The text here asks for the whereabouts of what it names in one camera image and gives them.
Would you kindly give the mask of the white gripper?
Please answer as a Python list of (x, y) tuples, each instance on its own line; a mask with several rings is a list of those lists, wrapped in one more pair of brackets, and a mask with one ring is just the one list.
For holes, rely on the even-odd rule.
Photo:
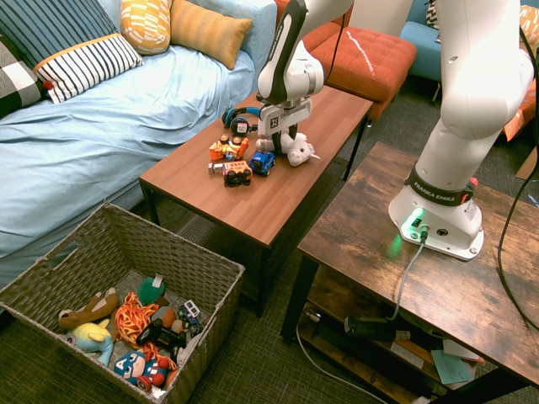
[(287, 128), (288, 136), (295, 140), (297, 124), (308, 119), (311, 112), (310, 98), (299, 98), (276, 105), (266, 104), (260, 110), (258, 136), (272, 136), (275, 153), (281, 154), (281, 130)]

